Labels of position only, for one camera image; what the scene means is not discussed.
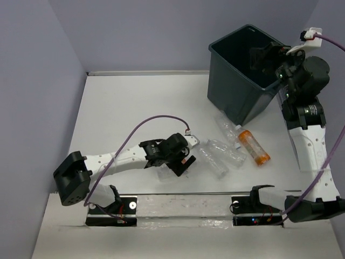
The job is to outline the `clear bottle orange blue label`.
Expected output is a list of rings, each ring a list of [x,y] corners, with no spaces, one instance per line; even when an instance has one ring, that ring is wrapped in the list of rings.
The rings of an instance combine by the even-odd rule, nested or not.
[[[158,167],[156,172],[158,180],[163,183],[173,183],[189,179],[188,171],[184,172],[181,176],[177,176],[166,164]]]

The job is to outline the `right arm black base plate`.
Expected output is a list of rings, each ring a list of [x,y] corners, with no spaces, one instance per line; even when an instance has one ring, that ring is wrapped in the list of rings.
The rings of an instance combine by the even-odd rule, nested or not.
[[[233,196],[229,206],[234,227],[270,226],[283,220],[279,210],[261,203],[253,203],[249,196]]]

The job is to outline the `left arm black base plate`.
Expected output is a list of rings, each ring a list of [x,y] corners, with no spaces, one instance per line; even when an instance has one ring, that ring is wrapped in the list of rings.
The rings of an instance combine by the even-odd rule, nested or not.
[[[86,225],[89,227],[136,227],[137,196],[121,195],[121,203],[112,208],[90,206]]]

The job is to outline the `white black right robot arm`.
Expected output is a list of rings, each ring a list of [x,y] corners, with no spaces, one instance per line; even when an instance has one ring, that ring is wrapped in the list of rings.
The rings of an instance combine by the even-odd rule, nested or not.
[[[249,207],[259,212],[271,206],[294,223],[343,214],[344,199],[336,188],[329,164],[344,132],[327,152],[326,117],[318,100],[318,94],[330,81],[328,63],[317,56],[307,57],[302,46],[271,42],[250,49],[250,67],[275,75],[286,91],[282,114],[296,150],[305,191],[295,196],[275,186],[255,186],[248,198]]]

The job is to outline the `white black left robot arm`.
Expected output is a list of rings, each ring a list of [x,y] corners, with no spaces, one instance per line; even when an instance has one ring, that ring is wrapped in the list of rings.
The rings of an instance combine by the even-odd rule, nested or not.
[[[190,152],[198,144],[194,135],[175,133],[167,139],[143,141],[119,153],[84,156],[80,151],[72,152],[53,172],[60,202],[71,206],[83,201],[113,213],[121,205],[121,198],[115,186],[100,183],[102,178],[162,165],[181,176],[196,161]]]

